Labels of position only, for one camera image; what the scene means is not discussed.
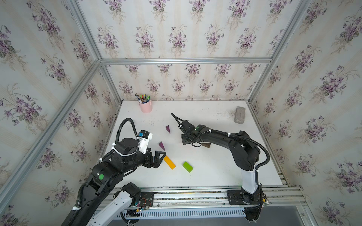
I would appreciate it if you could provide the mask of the purple triangle block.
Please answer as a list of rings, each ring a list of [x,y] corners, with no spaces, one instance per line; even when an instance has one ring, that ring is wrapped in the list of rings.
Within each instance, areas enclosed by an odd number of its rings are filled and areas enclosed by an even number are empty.
[[[159,146],[160,146],[164,151],[166,150],[162,142],[159,143]]]
[[[170,130],[169,125],[166,126],[166,130],[167,130],[167,132],[168,132],[169,134],[171,133],[171,130]]]

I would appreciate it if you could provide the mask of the green rectangular block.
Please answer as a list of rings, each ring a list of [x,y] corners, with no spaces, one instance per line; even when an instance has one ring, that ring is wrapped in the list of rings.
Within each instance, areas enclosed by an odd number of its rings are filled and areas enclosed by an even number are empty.
[[[183,163],[183,168],[189,173],[193,171],[193,167],[188,162]]]

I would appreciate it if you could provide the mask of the brown triangle block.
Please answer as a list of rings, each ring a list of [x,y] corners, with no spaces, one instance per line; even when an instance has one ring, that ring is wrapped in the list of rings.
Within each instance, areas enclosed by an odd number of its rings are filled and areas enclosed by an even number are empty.
[[[206,147],[206,148],[210,148],[211,144],[210,143],[202,143],[201,144],[203,147]]]

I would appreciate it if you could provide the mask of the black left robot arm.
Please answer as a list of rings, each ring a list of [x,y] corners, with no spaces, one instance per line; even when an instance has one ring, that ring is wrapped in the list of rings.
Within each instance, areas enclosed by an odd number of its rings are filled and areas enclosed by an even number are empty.
[[[124,119],[116,134],[111,151],[96,164],[78,191],[71,212],[63,222],[64,226],[85,226],[92,219],[102,202],[124,177],[139,166],[158,168],[166,156],[165,151],[148,147],[150,132],[136,131],[131,118]]]

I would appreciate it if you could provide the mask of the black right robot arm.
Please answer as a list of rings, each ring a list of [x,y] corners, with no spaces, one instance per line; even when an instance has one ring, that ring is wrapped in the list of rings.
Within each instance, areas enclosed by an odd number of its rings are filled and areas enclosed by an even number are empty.
[[[205,125],[194,126],[188,120],[183,120],[175,114],[171,116],[182,131],[183,145],[210,143],[228,149],[235,164],[242,170],[242,186],[240,200],[245,204],[262,206],[266,195],[259,183],[259,168],[269,163],[271,156],[268,150],[259,142],[250,138],[245,131],[229,133],[211,129]]]

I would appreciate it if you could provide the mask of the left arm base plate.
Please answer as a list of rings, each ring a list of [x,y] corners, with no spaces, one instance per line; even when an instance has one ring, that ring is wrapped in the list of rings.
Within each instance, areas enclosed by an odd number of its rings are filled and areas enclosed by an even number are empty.
[[[154,192],[140,192],[131,197],[130,208],[147,210],[153,206]]]

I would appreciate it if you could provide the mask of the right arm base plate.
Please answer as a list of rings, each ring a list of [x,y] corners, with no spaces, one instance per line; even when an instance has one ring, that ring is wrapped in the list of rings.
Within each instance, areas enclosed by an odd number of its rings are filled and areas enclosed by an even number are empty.
[[[263,191],[249,194],[243,189],[228,190],[227,198],[229,205],[259,205],[260,202],[264,203],[266,201],[266,195]]]

